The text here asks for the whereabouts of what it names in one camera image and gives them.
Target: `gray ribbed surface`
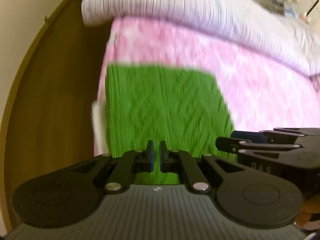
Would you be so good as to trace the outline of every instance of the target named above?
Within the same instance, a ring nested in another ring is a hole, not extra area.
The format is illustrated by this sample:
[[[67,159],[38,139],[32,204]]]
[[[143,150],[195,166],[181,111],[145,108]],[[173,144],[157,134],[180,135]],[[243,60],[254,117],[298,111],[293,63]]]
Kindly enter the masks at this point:
[[[81,222],[56,229],[22,224],[6,240],[302,240],[294,226],[250,229],[222,216],[209,197],[188,192],[184,185],[132,185],[108,195],[99,209]]]

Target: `bed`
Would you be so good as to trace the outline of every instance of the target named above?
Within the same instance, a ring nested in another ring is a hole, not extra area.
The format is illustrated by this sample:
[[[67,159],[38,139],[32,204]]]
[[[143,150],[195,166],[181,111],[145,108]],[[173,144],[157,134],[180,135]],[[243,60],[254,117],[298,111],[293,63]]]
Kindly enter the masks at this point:
[[[320,127],[310,79],[320,39],[298,21],[252,0],[84,0],[82,13],[87,25],[115,17],[92,108],[95,155],[165,139],[235,160],[217,136]],[[155,166],[137,182],[177,183]]]

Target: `green cloth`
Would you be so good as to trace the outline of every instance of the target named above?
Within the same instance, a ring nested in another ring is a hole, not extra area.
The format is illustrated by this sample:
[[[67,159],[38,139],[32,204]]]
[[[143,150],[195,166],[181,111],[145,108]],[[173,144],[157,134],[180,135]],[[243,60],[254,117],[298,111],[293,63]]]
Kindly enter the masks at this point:
[[[106,77],[107,143],[120,157],[155,143],[154,171],[136,176],[137,184],[177,184],[178,176],[161,173],[159,143],[188,151],[193,157],[211,153],[236,160],[215,147],[218,136],[230,136],[233,124],[213,76],[163,66],[111,64]]]

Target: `brown floor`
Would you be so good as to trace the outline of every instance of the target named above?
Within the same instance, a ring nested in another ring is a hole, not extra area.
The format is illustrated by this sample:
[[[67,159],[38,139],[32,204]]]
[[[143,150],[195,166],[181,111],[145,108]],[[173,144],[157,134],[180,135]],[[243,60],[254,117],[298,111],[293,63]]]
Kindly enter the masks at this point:
[[[5,192],[93,155],[91,103],[111,24],[86,28],[71,0],[37,47],[20,83],[7,134]],[[18,221],[8,202],[13,227]]]

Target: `mattress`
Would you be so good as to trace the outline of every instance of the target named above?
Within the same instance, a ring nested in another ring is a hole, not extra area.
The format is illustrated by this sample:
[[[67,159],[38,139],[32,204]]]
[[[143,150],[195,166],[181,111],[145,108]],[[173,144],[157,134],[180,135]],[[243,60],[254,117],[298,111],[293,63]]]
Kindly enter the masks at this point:
[[[319,96],[311,81],[257,52],[175,24],[146,18],[115,19],[103,61],[97,101],[101,127],[95,155],[105,143],[105,80],[110,63],[195,69],[214,76],[236,130],[320,127]]]

